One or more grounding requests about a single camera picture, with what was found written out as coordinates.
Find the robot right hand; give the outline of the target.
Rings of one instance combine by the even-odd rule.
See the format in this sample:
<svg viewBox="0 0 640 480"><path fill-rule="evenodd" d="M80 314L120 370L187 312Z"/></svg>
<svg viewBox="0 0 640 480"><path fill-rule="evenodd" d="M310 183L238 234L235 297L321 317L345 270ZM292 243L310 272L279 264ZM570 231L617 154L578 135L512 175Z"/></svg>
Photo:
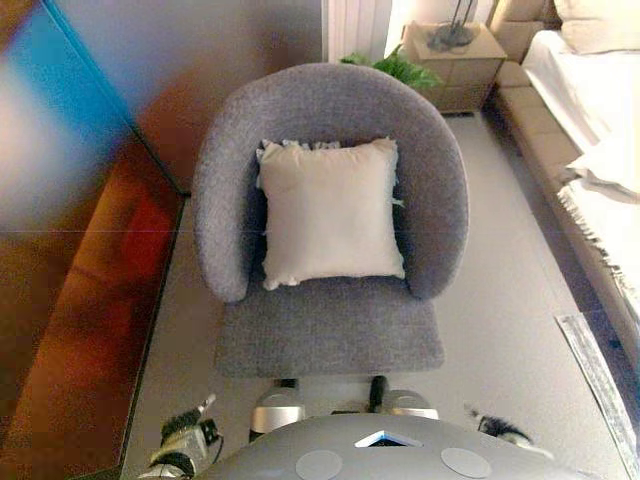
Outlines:
<svg viewBox="0 0 640 480"><path fill-rule="evenodd" d="M470 404L465 404L464 409L465 413L474 421L479 432L521 447L533 445L527 434L507 420L485 414Z"/></svg>

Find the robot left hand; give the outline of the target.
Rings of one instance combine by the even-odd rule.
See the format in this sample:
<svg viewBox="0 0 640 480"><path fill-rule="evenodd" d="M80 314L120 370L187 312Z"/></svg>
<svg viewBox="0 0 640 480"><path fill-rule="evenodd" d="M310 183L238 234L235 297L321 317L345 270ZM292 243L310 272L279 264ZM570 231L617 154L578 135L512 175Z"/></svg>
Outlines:
<svg viewBox="0 0 640 480"><path fill-rule="evenodd" d="M161 445L164 445L173 434L197 425L203 414L216 401L216 398L216 394L211 393L201 404L193 409L166 420L161 427Z"/></svg>

